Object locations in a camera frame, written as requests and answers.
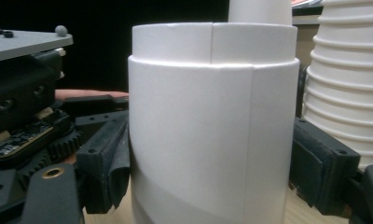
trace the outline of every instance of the wooden table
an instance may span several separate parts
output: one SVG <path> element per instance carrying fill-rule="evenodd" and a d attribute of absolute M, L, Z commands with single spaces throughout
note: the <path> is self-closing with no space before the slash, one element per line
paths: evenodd
<path fill-rule="evenodd" d="M 117 210 L 110 210 L 106 215 L 85 215 L 85 221 L 88 224 L 131 224 L 130 188 Z M 346 218 L 322 216 L 316 209 L 308 207 L 291 189 L 288 190 L 284 224 L 347 224 L 348 222 Z"/>

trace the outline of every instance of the human hand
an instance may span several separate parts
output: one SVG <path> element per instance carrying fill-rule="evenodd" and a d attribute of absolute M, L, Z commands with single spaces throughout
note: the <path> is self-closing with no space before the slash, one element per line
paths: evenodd
<path fill-rule="evenodd" d="M 63 101 L 69 97 L 83 97 L 83 96 L 99 96 L 111 95 L 113 97 L 128 96 L 127 92 L 122 91 L 91 91 L 91 90 L 56 90 L 55 98 Z"/>

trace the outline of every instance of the stacked white cup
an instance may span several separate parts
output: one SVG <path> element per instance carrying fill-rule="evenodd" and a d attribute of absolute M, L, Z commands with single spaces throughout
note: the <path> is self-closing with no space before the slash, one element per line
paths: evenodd
<path fill-rule="evenodd" d="M 303 117 L 373 164 L 373 0 L 324 0 Z"/>

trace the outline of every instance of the silver ball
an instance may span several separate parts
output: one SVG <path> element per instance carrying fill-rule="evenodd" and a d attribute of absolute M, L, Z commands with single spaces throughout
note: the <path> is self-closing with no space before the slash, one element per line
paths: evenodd
<path fill-rule="evenodd" d="M 65 28 L 65 26 L 62 25 L 56 26 L 55 32 L 60 37 L 65 37 L 68 34 L 67 28 Z"/>

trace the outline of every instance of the gear teeth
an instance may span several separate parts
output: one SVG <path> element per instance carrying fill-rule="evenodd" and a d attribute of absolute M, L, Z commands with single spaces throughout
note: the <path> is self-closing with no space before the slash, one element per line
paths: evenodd
<path fill-rule="evenodd" d="M 48 152 L 53 161 L 62 161 L 82 147 L 82 134 L 73 130 L 48 146 Z"/>
<path fill-rule="evenodd" d="M 41 150 L 36 153 L 32 159 L 22 168 L 18 170 L 18 178 L 21 185 L 27 190 L 30 178 L 35 172 L 52 164 L 49 153 L 46 150 Z"/>

